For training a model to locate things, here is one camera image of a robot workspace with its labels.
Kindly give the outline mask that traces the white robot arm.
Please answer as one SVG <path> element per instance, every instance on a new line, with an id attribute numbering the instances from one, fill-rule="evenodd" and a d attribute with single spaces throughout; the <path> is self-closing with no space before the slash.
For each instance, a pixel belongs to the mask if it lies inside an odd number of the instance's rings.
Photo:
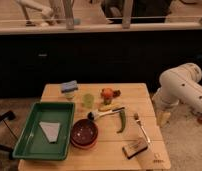
<path id="1" fill-rule="evenodd" d="M 202 71 L 194 63 L 182 64 L 161 73 L 160 87 L 152 97 L 158 126 L 163 126 L 168 121 L 170 110 L 180 101 L 202 114 L 201 78 Z"/>

